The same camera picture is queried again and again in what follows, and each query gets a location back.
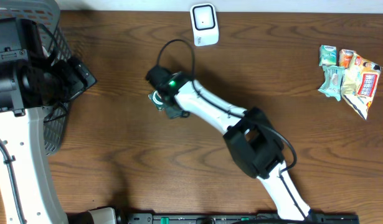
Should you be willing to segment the orange Kleenex tissue pack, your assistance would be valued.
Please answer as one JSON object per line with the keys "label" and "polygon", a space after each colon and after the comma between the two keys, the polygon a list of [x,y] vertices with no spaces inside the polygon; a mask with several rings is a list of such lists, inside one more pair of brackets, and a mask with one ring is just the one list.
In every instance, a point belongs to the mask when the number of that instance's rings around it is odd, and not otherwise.
{"label": "orange Kleenex tissue pack", "polygon": [[354,50],[341,49],[339,51],[339,60],[338,60],[339,66],[348,68],[350,61],[353,58],[355,53],[356,52]]}

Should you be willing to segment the teal wet wipes pack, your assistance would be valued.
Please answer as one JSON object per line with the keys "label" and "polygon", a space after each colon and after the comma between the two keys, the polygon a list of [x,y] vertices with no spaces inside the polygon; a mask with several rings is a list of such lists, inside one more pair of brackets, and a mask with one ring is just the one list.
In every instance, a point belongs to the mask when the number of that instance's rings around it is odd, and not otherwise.
{"label": "teal wet wipes pack", "polygon": [[345,74],[345,68],[335,65],[322,66],[324,72],[324,83],[318,88],[318,91],[325,94],[326,97],[333,97],[341,101],[341,85]]}

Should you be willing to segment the green Kleenex tissue pack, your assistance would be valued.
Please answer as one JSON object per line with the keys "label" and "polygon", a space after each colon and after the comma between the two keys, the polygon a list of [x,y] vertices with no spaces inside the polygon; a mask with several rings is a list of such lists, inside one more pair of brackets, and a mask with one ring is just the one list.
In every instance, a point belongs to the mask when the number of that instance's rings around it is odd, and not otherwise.
{"label": "green Kleenex tissue pack", "polygon": [[337,50],[335,46],[321,45],[319,48],[319,66],[336,65]]}

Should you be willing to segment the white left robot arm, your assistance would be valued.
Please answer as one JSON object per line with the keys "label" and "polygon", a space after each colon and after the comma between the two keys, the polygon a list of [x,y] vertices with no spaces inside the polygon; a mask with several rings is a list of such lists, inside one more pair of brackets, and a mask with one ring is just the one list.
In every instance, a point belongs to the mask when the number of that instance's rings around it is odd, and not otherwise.
{"label": "white left robot arm", "polygon": [[45,55],[44,25],[0,19],[0,191],[8,223],[67,223],[52,183],[44,124],[96,83],[75,57]]}

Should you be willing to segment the dark green snack pack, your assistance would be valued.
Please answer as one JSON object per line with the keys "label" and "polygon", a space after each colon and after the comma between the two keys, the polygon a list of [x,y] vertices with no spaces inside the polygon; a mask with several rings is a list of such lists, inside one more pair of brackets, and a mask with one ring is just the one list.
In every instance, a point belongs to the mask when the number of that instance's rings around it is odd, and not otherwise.
{"label": "dark green snack pack", "polygon": [[148,98],[151,100],[151,102],[157,108],[158,111],[162,111],[165,109],[165,105],[161,99],[161,96],[156,90],[150,93],[148,95]]}

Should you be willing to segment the yellow snack bag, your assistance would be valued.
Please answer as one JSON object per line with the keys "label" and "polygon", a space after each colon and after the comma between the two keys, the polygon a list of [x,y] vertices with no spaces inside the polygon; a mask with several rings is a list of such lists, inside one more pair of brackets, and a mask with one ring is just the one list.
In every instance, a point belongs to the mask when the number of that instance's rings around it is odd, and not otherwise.
{"label": "yellow snack bag", "polygon": [[354,53],[345,69],[341,96],[364,120],[373,102],[382,67]]}

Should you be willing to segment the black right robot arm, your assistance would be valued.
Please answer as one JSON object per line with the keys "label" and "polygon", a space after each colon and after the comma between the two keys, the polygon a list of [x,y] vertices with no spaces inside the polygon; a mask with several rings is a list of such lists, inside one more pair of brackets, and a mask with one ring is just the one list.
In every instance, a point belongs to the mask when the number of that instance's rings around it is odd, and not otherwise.
{"label": "black right robot arm", "polygon": [[290,142],[274,127],[265,113],[232,105],[205,89],[194,77],[184,72],[170,73],[154,66],[146,75],[147,82],[158,92],[163,103],[194,114],[218,130],[235,164],[247,176],[259,180],[284,220],[306,221],[309,205],[303,201],[288,171],[283,149],[293,149]]}

